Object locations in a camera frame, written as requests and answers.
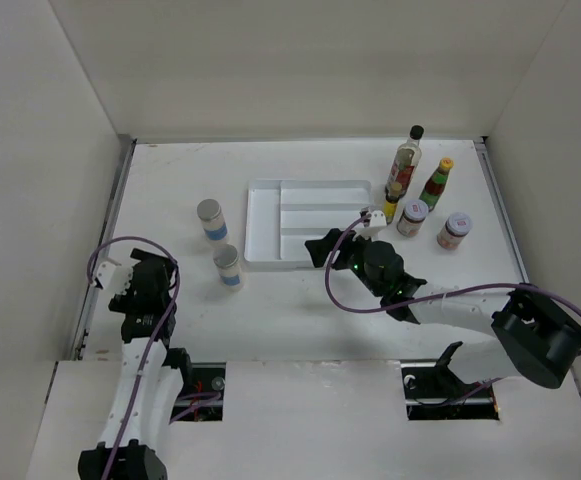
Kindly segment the blue label shaker jar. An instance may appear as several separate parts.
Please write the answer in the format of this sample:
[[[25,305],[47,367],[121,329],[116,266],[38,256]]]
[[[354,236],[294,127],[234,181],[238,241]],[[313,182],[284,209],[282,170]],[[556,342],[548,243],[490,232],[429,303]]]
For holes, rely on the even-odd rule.
[[[221,245],[213,254],[213,262],[218,271],[221,284],[238,291],[244,285],[240,255],[235,246]]]
[[[228,227],[222,208],[215,199],[204,199],[197,205],[197,216],[208,242],[214,245],[229,242]]]

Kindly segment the small yellow label bottle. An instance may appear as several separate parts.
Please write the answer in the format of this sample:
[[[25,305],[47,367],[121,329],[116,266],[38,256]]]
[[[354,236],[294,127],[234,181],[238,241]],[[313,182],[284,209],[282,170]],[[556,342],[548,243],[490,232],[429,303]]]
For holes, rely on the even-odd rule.
[[[387,224],[391,224],[394,220],[401,192],[402,185],[398,181],[391,183],[385,190],[382,212]]]

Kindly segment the red lid sauce jar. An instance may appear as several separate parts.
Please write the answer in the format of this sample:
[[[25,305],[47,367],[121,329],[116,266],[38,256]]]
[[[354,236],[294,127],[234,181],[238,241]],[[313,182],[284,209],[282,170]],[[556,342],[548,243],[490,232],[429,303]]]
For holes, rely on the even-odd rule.
[[[448,216],[437,234],[437,243],[446,250],[456,250],[470,233],[472,226],[472,219],[468,214],[454,212]]]
[[[419,233],[429,214],[428,205],[420,199],[408,201],[402,210],[397,222],[397,231],[406,237],[413,237]]]

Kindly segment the tall black cap oil bottle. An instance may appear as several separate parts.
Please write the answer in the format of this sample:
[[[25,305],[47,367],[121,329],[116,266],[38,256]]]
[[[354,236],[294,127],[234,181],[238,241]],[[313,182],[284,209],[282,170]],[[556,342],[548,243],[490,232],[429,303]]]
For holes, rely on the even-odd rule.
[[[397,148],[384,187],[385,193],[389,192],[390,187],[394,183],[398,183],[402,187],[400,197],[403,197],[407,193],[422,156],[420,140],[423,135],[424,128],[421,125],[413,125],[410,129],[408,140]]]

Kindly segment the white divided organizer tray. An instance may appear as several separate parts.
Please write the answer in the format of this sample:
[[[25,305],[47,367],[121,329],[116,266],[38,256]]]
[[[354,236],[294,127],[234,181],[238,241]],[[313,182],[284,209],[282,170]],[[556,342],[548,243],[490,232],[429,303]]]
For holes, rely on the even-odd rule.
[[[243,257],[257,271],[312,266],[304,243],[344,229],[374,204],[367,180],[269,180],[248,184]]]

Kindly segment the green yellow cap sauce bottle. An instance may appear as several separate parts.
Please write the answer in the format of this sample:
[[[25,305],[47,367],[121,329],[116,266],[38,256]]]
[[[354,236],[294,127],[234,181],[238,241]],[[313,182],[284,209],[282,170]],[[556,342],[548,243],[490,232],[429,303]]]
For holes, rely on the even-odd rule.
[[[423,201],[430,212],[432,212],[441,198],[449,178],[449,174],[454,167],[454,161],[445,157],[442,158],[431,176],[426,181],[419,199]]]

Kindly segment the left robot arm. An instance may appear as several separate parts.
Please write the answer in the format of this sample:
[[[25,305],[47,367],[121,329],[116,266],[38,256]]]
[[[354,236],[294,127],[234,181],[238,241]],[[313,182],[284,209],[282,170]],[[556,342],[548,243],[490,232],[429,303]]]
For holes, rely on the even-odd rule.
[[[179,272],[167,253],[132,250],[131,267],[102,261],[94,285],[113,293],[108,309],[123,316],[121,370],[105,427],[78,459],[81,479],[166,479],[161,437],[177,399],[194,387],[189,354],[170,346]]]

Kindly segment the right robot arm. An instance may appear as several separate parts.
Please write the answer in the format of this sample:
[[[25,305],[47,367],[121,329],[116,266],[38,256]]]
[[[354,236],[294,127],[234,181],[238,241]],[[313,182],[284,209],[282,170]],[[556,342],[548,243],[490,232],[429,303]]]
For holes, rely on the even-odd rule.
[[[353,231],[332,229],[304,245],[314,267],[353,273],[379,299],[379,313],[485,335],[479,343],[453,341],[438,357],[433,380],[445,395],[505,377],[557,389],[581,355],[581,310],[532,284],[443,288],[408,274],[392,244]]]

